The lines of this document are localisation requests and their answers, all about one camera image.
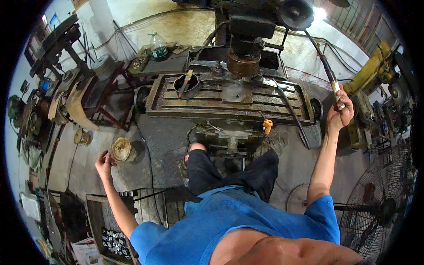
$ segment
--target blue t-shirt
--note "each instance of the blue t-shirt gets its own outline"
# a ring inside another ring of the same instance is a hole
[[[170,229],[152,222],[140,224],[131,244],[143,265],[205,264],[229,231],[249,227],[271,236],[311,238],[340,244],[333,199],[314,201],[304,215],[282,212],[263,202],[256,192],[226,186],[199,195],[200,203],[186,202],[187,218]]]

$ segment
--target newspaper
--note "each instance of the newspaper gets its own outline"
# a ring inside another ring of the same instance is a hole
[[[100,257],[99,251],[97,250],[92,237],[77,243],[71,243],[71,246],[80,265],[103,265],[102,258]]]

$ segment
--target hand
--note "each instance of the hand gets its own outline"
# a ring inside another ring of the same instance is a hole
[[[103,151],[97,158],[95,163],[97,172],[102,179],[103,184],[112,182],[112,173],[110,171],[111,167],[116,166],[115,160],[110,157],[110,153],[106,150]]]
[[[343,89],[343,85],[339,85],[340,90],[337,91],[336,96],[339,96],[338,102],[334,102],[332,108],[328,111],[327,115],[327,132],[339,132],[341,128],[348,125],[353,118],[353,103],[347,96]],[[339,107],[345,104],[346,108],[339,111]]]

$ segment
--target man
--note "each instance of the man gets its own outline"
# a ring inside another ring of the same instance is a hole
[[[268,204],[278,173],[278,156],[270,150],[244,172],[222,178],[206,148],[193,144],[187,159],[189,190],[187,218],[166,229],[152,222],[139,225],[116,192],[110,153],[99,156],[96,168],[115,219],[149,264],[367,264],[354,251],[340,246],[340,232],[329,195],[339,130],[354,115],[343,91],[327,116],[326,134],[307,193],[304,215],[282,212]],[[338,111],[345,104],[346,108]]]

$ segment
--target fan guard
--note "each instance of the fan guard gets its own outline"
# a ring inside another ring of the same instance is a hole
[[[393,223],[404,213],[409,157],[408,148],[386,148],[360,177],[340,220],[341,245],[368,259],[387,248]]]

